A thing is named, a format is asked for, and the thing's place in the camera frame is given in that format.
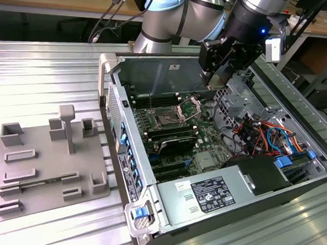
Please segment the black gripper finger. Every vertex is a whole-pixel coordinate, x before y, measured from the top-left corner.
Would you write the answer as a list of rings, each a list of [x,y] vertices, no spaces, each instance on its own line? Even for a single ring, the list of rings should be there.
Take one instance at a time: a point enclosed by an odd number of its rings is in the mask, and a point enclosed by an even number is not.
[[[226,49],[223,77],[232,77],[234,73],[247,69],[263,53],[261,44],[245,44],[238,40],[227,39],[225,45],[229,48]]]
[[[221,65],[221,40],[204,40],[200,46],[199,64],[202,69],[200,74],[202,84],[208,86],[215,72]]]

